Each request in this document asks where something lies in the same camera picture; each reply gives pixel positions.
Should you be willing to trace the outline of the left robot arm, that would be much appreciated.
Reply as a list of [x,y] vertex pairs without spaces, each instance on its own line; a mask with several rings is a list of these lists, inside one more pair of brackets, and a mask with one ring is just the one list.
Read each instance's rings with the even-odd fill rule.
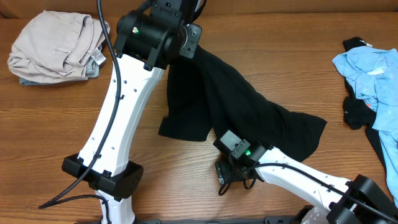
[[192,58],[201,36],[195,20],[205,1],[146,1],[122,16],[111,82],[98,119],[82,150],[62,170],[83,180],[101,202],[101,223],[133,223],[132,194],[143,168],[129,151],[147,100],[169,64]]

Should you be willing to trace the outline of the black t-shirt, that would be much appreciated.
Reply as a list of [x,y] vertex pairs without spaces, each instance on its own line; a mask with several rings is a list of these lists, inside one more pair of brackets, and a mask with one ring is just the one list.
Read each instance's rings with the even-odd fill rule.
[[315,152],[326,126],[318,116],[267,100],[234,67],[201,47],[193,58],[180,56],[170,64],[167,102],[161,136],[206,141],[211,130],[219,138],[230,130],[299,162]]

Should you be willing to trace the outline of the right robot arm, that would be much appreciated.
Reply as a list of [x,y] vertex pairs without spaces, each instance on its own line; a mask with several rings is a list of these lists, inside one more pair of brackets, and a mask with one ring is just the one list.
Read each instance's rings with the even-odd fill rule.
[[295,223],[397,223],[397,207],[370,178],[354,180],[322,173],[284,154],[274,146],[250,143],[227,131],[213,143],[227,161],[217,163],[224,195],[233,182],[251,189],[256,181],[282,187],[310,206]]

